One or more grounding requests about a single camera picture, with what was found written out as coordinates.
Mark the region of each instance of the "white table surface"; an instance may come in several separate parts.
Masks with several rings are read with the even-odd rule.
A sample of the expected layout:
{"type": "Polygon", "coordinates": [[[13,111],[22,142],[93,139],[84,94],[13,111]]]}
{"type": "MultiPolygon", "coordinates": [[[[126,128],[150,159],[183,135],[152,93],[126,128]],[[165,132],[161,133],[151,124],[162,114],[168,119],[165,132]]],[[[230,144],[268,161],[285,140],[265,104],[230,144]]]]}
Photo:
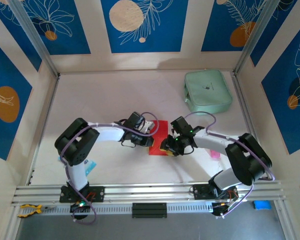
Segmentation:
{"type": "MultiPolygon", "coordinates": [[[[76,119],[112,123],[134,111],[152,112],[169,123],[190,113],[184,102],[184,76],[191,70],[117,71],[62,75],[51,106],[43,138],[35,159],[31,185],[66,183],[54,143],[76,119]]],[[[229,72],[222,72],[233,96],[227,112],[216,114],[213,131],[227,135],[247,132],[243,113],[229,72]]],[[[206,127],[210,116],[190,116],[192,127],[206,127]]],[[[97,166],[89,174],[90,184],[182,183],[208,181],[230,167],[226,156],[213,159],[205,149],[185,156],[149,156],[148,149],[122,147],[119,142],[98,142],[88,159],[97,166]]]]}

